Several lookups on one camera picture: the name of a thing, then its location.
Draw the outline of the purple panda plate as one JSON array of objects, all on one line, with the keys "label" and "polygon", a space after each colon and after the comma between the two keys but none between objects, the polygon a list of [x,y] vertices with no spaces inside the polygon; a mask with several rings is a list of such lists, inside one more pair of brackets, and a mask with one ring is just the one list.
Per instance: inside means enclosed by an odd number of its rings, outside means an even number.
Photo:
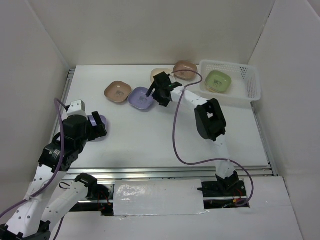
[{"label": "purple panda plate", "polygon": [[[107,119],[104,115],[100,115],[100,118],[101,118],[101,121],[102,123],[104,124],[104,127],[105,127],[105,130],[107,131],[108,130],[108,123],[107,123]],[[92,115],[88,115],[88,119],[90,120],[91,124],[93,127],[95,127],[97,125],[94,117]],[[102,137],[99,137],[99,138],[96,138],[95,140],[93,140],[92,142],[95,143],[95,142],[101,142],[103,141],[104,139],[107,138],[107,135],[106,136],[102,136]]]},{"label": "purple panda plate", "polygon": [[146,87],[136,87],[128,96],[128,103],[141,111],[149,109],[154,103],[154,99],[151,96],[147,96],[147,92],[148,89]]}]

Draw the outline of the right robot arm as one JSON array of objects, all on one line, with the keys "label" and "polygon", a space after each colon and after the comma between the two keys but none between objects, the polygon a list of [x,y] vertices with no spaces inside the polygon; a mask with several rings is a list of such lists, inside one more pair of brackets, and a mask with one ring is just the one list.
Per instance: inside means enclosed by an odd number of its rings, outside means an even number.
[{"label": "right robot arm", "polygon": [[[195,72],[195,74],[200,77],[200,80],[183,86],[179,82],[171,82],[171,74],[162,71],[153,77],[153,82],[146,96],[151,96],[163,107],[167,107],[171,102],[176,103],[172,127],[172,146],[176,158],[187,166],[214,162],[215,176],[218,182],[217,189],[221,195],[229,196],[235,190],[235,185],[239,182],[239,176],[234,167],[236,162],[230,160],[226,145],[227,122],[217,99],[206,99],[187,90],[187,87],[202,82],[203,77],[198,72]],[[180,157],[176,144],[176,126],[180,106],[185,106],[193,111],[198,134],[204,140],[212,141],[213,149],[217,152],[219,158],[186,162]]]}]

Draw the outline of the green panda plate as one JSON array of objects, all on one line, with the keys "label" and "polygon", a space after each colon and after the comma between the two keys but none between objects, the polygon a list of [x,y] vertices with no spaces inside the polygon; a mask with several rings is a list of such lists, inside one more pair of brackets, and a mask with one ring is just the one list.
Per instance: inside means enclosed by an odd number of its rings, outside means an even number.
[{"label": "green panda plate", "polygon": [[232,78],[224,72],[213,70],[207,75],[204,84],[211,92],[225,93],[232,84]]}]

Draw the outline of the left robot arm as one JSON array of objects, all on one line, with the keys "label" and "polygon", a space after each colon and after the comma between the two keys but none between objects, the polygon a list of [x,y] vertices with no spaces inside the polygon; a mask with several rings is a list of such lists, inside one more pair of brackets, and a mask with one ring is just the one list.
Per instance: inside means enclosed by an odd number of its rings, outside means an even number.
[{"label": "left robot arm", "polygon": [[2,240],[48,240],[53,228],[82,198],[108,197],[109,190],[92,175],[79,174],[71,186],[53,203],[56,187],[83,152],[87,142],[107,135],[104,117],[71,114],[61,121],[57,133],[42,151],[32,183],[21,204],[15,204],[12,218],[0,226]]}]

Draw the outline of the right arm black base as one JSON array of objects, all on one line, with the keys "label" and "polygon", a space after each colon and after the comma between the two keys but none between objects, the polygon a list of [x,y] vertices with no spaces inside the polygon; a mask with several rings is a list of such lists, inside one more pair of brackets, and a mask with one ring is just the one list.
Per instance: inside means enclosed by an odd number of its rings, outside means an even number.
[{"label": "right arm black base", "polygon": [[224,188],[218,180],[202,181],[197,190],[202,193],[205,210],[250,207],[245,182],[242,179],[230,188]]}]

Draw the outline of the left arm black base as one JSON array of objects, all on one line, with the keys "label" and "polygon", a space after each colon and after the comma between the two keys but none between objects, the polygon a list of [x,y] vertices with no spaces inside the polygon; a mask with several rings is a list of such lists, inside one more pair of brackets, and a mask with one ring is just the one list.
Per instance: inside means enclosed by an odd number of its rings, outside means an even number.
[{"label": "left arm black base", "polygon": [[74,182],[80,182],[87,188],[85,200],[79,200],[70,212],[99,212],[102,216],[112,217],[114,185],[109,187],[98,184],[98,180],[87,173],[79,174]]}]

